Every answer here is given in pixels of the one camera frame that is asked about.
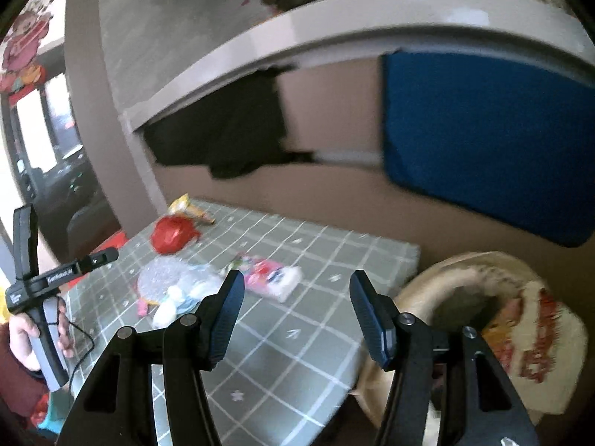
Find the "left hand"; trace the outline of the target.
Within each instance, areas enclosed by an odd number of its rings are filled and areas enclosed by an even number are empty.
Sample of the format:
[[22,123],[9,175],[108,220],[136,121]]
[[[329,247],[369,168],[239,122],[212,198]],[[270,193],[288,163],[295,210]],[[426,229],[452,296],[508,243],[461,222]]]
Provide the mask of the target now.
[[[58,341],[57,347],[65,358],[75,355],[74,341],[68,329],[67,307],[65,301],[58,297]],[[39,337],[39,329],[26,314],[12,315],[9,320],[9,348],[14,357],[30,372],[40,372],[41,367],[32,349],[33,338]]]

